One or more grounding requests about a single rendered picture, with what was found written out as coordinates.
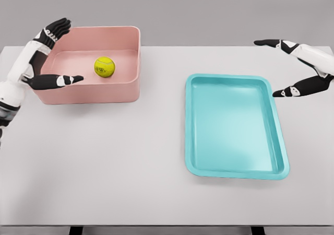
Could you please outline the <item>yellow tennis ball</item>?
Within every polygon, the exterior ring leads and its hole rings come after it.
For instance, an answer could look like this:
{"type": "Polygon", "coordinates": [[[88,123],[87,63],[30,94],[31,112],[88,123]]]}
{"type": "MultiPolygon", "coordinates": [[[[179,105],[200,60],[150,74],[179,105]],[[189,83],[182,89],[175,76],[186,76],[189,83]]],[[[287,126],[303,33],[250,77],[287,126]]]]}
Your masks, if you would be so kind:
{"type": "Polygon", "coordinates": [[[109,57],[99,57],[94,62],[94,71],[100,77],[110,77],[115,72],[115,63],[109,57]]]}

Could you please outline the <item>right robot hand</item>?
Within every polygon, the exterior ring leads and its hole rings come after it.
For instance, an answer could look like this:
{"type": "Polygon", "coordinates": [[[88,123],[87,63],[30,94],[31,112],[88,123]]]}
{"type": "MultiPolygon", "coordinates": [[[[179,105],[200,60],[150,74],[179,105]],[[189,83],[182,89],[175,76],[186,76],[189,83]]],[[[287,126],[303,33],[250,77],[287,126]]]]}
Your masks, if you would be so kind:
{"type": "Polygon", "coordinates": [[[257,46],[269,46],[295,57],[312,68],[316,75],[297,81],[284,89],[274,91],[274,98],[303,97],[329,89],[334,80],[334,54],[328,54],[316,47],[284,39],[255,40],[257,46]]]}

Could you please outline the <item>blue tray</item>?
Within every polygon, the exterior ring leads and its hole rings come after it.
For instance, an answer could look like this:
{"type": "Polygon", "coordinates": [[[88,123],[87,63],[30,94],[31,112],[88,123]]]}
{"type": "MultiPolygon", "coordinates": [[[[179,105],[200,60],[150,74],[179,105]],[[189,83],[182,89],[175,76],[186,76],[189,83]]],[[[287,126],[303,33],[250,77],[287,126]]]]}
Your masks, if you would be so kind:
{"type": "Polygon", "coordinates": [[[200,177],[288,176],[288,154],[267,79],[221,74],[187,78],[185,165],[200,177]]]}

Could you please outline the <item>pink basket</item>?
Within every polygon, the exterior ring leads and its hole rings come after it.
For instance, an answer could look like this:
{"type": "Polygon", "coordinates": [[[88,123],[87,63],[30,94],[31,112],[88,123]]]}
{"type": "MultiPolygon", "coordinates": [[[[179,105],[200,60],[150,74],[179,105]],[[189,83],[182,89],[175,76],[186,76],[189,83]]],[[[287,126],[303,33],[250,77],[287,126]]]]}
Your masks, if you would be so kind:
{"type": "Polygon", "coordinates": [[[73,27],[57,41],[41,73],[84,79],[34,93],[45,104],[134,102],[140,95],[140,48],[140,30],[135,26],[73,27]],[[108,78],[94,71],[95,61],[103,56],[115,63],[108,78]]]}

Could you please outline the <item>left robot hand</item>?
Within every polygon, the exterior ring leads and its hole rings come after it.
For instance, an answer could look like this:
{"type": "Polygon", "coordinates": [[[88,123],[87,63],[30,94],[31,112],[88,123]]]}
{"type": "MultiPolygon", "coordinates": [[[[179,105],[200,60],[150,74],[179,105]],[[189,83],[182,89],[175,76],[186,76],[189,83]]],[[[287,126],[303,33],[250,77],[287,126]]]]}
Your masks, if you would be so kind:
{"type": "Polygon", "coordinates": [[[84,80],[83,76],[41,74],[50,52],[61,37],[68,34],[71,21],[62,18],[45,26],[23,48],[14,62],[7,79],[14,83],[26,84],[34,90],[63,88],[84,80]]]}

